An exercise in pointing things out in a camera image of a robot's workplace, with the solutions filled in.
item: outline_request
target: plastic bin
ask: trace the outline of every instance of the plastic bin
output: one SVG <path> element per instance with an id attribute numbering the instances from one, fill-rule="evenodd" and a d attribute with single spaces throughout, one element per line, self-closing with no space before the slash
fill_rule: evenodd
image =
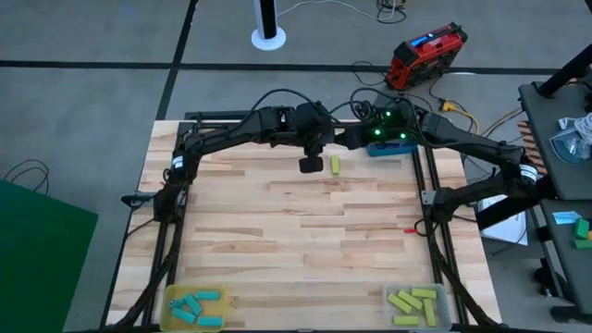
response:
<path id="1" fill-rule="evenodd" d="M 165 297 L 163 298 L 163 306 L 160 313 L 160 329 L 163 332 L 183 331 L 183 332 L 219 332 L 223 327 L 200 327 L 195 323 L 188 324 L 185 321 L 176 318 L 171 314 L 169 303 L 173 299 L 181 299 L 187 293 L 195 295 L 196 291 L 217 290 L 220 291 L 220 299 L 217 301 L 198 301 L 202 306 L 200 316 L 222 316 L 226 321 L 226 314 L 230 297 L 227 289 L 222 285 L 203 285 L 203 286 L 184 286 L 184 285 L 170 285 L 165 289 Z M 191 310 L 187 305 L 183 307 L 186 311 Z"/>
<path id="2" fill-rule="evenodd" d="M 434 327 L 430 327 L 427 325 L 426 322 L 426 314 L 424 309 L 417 310 L 412 309 L 409 314 L 404 313 L 401 309 L 396 307 L 395 305 L 391 304 L 387 297 L 390 293 L 397 295 L 399 290 L 405 290 L 409 294 L 411 294 L 412 288 L 420 288 L 420 289 L 427 289 L 427 290 L 435 290 L 437 294 L 437 298 L 432 300 L 434 304 L 434 313 L 436 316 L 436 325 Z M 392 283 L 385 286 L 382 290 L 382 300 L 384 303 L 384 313 L 385 313 L 385 320 L 387 320 L 388 325 L 390 327 L 396 329 L 405 329 L 410 331 L 449 331 L 452 328 L 452 321 L 450 320 L 450 310 L 448 308 L 448 298 L 446 295 L 446 289 L 441 284 L 437 283 L 425 283 L 425 284 L 397 284 Z M 407 327 L 407 326 L 395 326 L 393 323 L 393 316 L 395 315 L 417 315 L 419 316 L 419 326 Z"/>

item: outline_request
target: wooden tabletop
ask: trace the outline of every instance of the wooden tabletop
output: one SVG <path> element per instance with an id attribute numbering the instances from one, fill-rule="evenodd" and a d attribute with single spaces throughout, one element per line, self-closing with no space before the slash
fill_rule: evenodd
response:
<path id="1" fill-rule="evenodd" d="M 177 121 L 154 123 L 141 191 L 162 187 L 177 128 Z M 332 154 L 340 158 L 336 177 L 327 162 Z M 465 184 L 458 153 L 442 149 L 435 156 L 442 186 Z M 382 288 L 433 282 L 426 239 L 403 232 L 422 217 L 411 156 L 370 158 L 364 149 L 329 145 L 326 169 L 308 175 L 299 172 L 300 158 L 302 148 L 248 143 L 202 159 L 190 188 L 177 283 L 225 284 L 232 299 L 227 329 L 389 328 Z M 429 184 L 425 160 L 423 166 Z M 129 227 L 151 214 L 140 209 Z M 468 208 L 456 214 L 474 218 Z M 108 324 L 148 283 L 157 232 L 153 223 L 126 241 Z M 500 320 L 477 225 L 454 219 L 450 232 L 462 282 Z M 456 322 L 450 286 L 448 292 Z M 155 322 L 161 302 L 159 292 Z"/>

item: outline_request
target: clear plastic bag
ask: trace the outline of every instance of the clear plastic bag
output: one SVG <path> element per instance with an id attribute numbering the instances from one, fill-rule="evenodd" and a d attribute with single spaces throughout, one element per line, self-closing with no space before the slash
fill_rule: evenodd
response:
<path id="1" fill-rule="evenodd" d="M 590 159 L 590 144 L 575 127 L 564 129 L 549 139 L 555 154 L 564 162 L 580 164 Z"/>

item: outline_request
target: red portable battery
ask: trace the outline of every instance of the red portable battery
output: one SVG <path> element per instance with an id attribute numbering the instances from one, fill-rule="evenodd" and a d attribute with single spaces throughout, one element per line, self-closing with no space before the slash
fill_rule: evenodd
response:
<path id="1" fill-rule="evenodd" d="M 467 35 L 454 22 L 403 42 L 395 50 L 385 82 L 390 89 L 405 90 L 448 69 Z"/>

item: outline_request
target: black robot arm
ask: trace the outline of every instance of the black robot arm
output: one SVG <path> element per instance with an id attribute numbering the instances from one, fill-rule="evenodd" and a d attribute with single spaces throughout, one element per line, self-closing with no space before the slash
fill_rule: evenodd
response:
<path id="1" fill-rule="evenodd" d="M 498 194 L 508 195 L 507 199 L 477 214 L 479 227 L 487 228 L 536 205 L 545 197 L 554 196 L 553 191 L 548 190 L 548 181 L 537 179 L 537 170 L 522 147 L 459 129 L 447 118 L 402 98 L 392 107 L 375 108 L 366 113 L 372 116 L 346 128 L 336 136 L 335 143 L 357 149 L 372 142 L 415 141 L 427 148 L 450 148 L 499 166 L 500 172 L 488 179 L 459 189 L 441 188 L 422 193 L 423 203 L 430 207 L 430 219 L 437 223 L 451 221 L 454 211 L 463 204 Z"/>
<path id="2" fill-rule="evenodd" d="M 154 196 L 154 220 L 175 218 L 176 203 L 184 186 L 197 176 L 201 158 L 246 142 L 269 143 L 302 147 L 305 157 L 300 160 L 302 173 L 323 169 L 323 146 L 333 141 L 333 123 L 320 104 L 268 106 L 252 110 L 240 123 L 229 129 L 202 133 L 197 124 L 182 135 L 173 151 L 170 169 L 165 170 L 166 185 Z"/>

